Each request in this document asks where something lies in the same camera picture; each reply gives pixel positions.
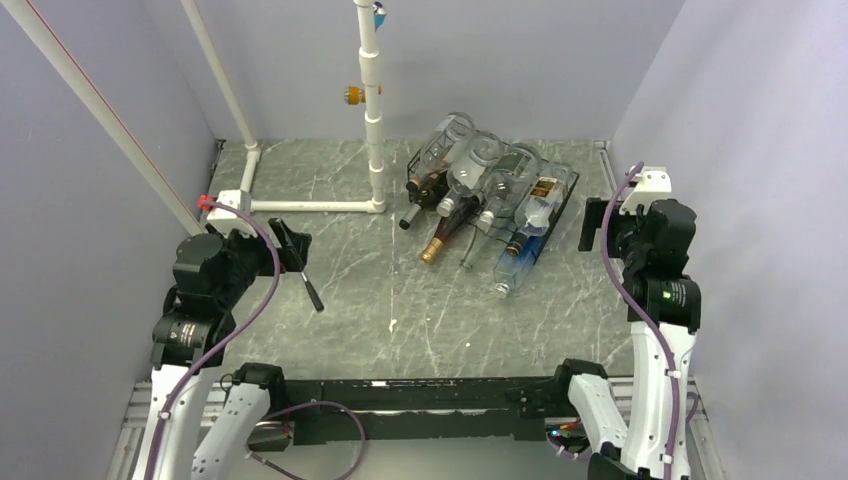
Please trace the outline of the clear round cork-stoppered bottle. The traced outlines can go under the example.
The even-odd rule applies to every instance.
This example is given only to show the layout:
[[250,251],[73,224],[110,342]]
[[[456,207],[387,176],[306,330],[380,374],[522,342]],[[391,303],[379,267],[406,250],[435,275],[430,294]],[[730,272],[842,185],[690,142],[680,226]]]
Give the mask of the clear round cork-stoppered bottle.
[[449,113],[436,127],[419,151],[418,174],[447,169],[452,162],[451,151],[476,132],[472,117],[464,112]]

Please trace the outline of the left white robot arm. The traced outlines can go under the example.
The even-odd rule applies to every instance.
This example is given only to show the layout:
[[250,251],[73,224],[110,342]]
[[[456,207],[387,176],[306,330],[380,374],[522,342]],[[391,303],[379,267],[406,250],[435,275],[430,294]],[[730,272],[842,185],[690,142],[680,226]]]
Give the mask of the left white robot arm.
[[243,331],[232,311],[254,281],[302,273],[312,237],[281,220],[273,234],[215,230],[192,236],[177,248],[174,286],[152,331],[151,401],[135,479],[217,479],[232,465],[234,444],[259,417],[272,420],[287,406],[281,368],[247,367],[238,377],[243,399],[207,437],[201,420],[221,375],[226,345]]

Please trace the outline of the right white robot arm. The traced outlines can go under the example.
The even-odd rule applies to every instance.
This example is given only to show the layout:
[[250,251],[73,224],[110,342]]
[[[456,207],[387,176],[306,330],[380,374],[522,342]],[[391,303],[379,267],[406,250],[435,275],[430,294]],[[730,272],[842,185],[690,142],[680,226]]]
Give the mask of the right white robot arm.
[[686,275],[696,214],[661,199],[632,214],[620,202],[586,202],[578,248],[599,239],[604,262],[623,263],[613,284],[628,306],[634,353],[629,416],[612,396],[611,380],[596,363],[568,359],[551,401],[564,415],[578,414],[590,450],[590,479],[689,479],[686,433],[691,356],[701,326],[702,295]]

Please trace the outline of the clear square bottle black cap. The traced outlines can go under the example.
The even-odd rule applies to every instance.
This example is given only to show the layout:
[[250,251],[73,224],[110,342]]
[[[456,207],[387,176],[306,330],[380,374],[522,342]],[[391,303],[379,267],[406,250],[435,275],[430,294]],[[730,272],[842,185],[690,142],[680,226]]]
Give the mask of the clear square bottle black cap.
[[569,163],[548,162],[532,183],[514,213],[516,230],[506,247],[511,257],[518,256],[531,237],[544,236],[551,217],[565,200],[573,168]]

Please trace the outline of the clear bottle dark label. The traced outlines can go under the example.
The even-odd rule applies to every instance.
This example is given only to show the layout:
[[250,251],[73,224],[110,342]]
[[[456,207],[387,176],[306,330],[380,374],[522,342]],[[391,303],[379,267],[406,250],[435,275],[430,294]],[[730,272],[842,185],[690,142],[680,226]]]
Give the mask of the clear bottle dark label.
[[512,220],[540,171],[541,160],[539,151],[529,144],[507,146],[484,184],[485,205],[476,220],[481,231],[505,227]]

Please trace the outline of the blue square glass bottle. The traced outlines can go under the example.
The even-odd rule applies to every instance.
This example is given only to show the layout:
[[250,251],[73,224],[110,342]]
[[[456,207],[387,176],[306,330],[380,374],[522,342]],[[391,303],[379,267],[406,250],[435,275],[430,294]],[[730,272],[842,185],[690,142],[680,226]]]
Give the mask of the blue square glass bottle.
[[493,269],[494,291],[506,298],[519,290],[535,266],[547,242],[547,236],[513,233]]

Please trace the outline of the clear slim empty bottle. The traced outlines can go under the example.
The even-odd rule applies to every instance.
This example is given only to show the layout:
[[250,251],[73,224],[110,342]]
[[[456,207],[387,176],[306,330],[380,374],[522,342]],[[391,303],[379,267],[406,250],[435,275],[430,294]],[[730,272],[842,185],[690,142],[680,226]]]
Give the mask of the clear slim empty bottle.
[[472,237],[459,261],[459,268],[466,272],[472,271],[480,260],[490,258],[498,247],[502,248],[505,245],[504,237],[508,233],[507,227],[491,227],[489,230],[484,230],[480,226],[474,226]]

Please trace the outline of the dark gold-foil wine bottle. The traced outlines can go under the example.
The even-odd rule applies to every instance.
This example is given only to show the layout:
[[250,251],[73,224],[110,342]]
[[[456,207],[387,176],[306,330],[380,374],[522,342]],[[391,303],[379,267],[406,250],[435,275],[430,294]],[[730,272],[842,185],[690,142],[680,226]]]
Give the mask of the dark gold-foil wine bottle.
[[478,210],[480,204],[481,200],[477,195],[456,200],[451,212],[437,224],[433,236],[421,252],[420,260],[431,264],[446,242]]

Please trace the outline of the clear bottle silver cap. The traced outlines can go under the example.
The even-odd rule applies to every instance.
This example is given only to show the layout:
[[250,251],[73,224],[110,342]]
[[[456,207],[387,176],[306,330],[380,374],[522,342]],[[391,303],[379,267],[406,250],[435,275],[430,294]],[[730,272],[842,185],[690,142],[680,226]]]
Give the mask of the clear bottle silver cap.
[[464,142],[451,163],[447,175],[449,191],[436,207],[437,213],[449,217],[461,201],[476,195],[487,170],[503,156],[504,150],[505,143],[489,131],[478,131]]

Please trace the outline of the dark green wine bottle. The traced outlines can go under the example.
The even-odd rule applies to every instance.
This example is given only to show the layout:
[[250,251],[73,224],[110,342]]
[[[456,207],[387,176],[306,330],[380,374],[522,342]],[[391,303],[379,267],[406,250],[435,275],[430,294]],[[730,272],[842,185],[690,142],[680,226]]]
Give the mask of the dark green wine bottle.
[[418,189],[411,196],[409,209],[398,221],[398,226],[402,230],[408,230],[422,211],[437,207],[450,190],[447,175],[447,170],[433,172],[421,181]]

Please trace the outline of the orange pipe clamp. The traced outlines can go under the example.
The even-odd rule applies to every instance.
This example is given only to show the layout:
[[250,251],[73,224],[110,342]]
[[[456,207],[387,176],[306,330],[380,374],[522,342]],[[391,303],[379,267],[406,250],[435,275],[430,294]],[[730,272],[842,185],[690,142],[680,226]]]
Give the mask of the orange pipe clamp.
[[367,93],[364,88],[351,85],[343,90],[343,101],[351,106],[365,104]]

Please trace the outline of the blue pipe clip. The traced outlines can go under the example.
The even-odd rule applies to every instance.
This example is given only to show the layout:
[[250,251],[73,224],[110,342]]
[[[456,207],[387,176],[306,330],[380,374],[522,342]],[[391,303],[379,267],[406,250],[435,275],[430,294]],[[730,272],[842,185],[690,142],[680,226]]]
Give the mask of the blue pipe clip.
[[375,1],[372,5],[373,17],[374,17],[374,26],[375,30],[378,30],[384,23],[387,11],[385,9],[384,4],[381,1]]

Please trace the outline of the black handled metal tool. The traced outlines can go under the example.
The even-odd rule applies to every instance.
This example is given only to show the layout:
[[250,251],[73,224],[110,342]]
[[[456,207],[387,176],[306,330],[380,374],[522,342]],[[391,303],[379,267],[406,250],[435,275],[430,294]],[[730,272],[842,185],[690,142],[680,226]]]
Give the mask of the black handled metal tool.
[[305,232],[295,232],[281,218],[272,218],[269,226],[277,238],[280,247],[279,257],[286,272],[299,273],[306,292],[316,312],[323,312],[325,305],[320,295],[306,274],[308,251],[312,236]]

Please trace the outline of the aluminium frame rail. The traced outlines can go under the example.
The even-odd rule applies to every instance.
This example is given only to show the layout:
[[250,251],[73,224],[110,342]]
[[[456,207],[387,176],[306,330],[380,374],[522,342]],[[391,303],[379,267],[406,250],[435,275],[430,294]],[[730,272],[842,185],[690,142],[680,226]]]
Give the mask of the aluminium frame rail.
[[[622,417],[629,420],[633,399],[634,381],[632,377],[610,377],[612,398],[616,402]],[[235,415],[235,407],[229,405],[228,392],[231,388],[229,380],[221,383],[213,381],[200,414],[200,440],[208,430],[222,419],[227,412]],[[147,417],[153,401],[153,386],[151,382],[136,384],[131,395],[127,410],[124,414],[122,431],[115,448],[106,479],[133,479],[133,472],[141,453],[142,440],[147,425]],[[695,409],[694,416],[688,427],[687,440],[692,467],[692,479],[729,479],[722,461],[718,456],[714,438],[703,404]]]

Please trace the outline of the white PVC pipe frame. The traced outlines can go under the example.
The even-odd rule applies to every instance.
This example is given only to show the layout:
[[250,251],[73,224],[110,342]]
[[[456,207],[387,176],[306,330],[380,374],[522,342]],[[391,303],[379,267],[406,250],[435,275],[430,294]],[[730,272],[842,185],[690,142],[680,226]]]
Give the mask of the white PVC pipe frame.
[[[386,209],[385,167],[382,158],[382,112],[380,107],[380,50],[374,26],[372,5],[374,1],[356,1],[360,47],[358,49],[361,83],[367,93],[364,123],[368,148],[368,169],[372,196],[367,201],[267,201],[251,200],[250,212],[328,212],[379,214]],[[106,100],[79,62],[67,49],[58,34],[30,1],[3,1],[1,6],[21,28],[34,46],[42,53],[56,73],[70,87],[105,133],[132,163],[143,179],[156,193],[173,216],[190,234],[198,234],[202,227],[196,215],[180,199],[172,185],[145,152],[141,143],[130,132],[116,110]],[[247,121],[221,59],[216,51],[206,24],[194,1],[183,1],[191,29],[211,69],[230,114],[235,121],[245,148],[246,164],[239,189],[250,192],[256,168],[262,153],[258,141]]]

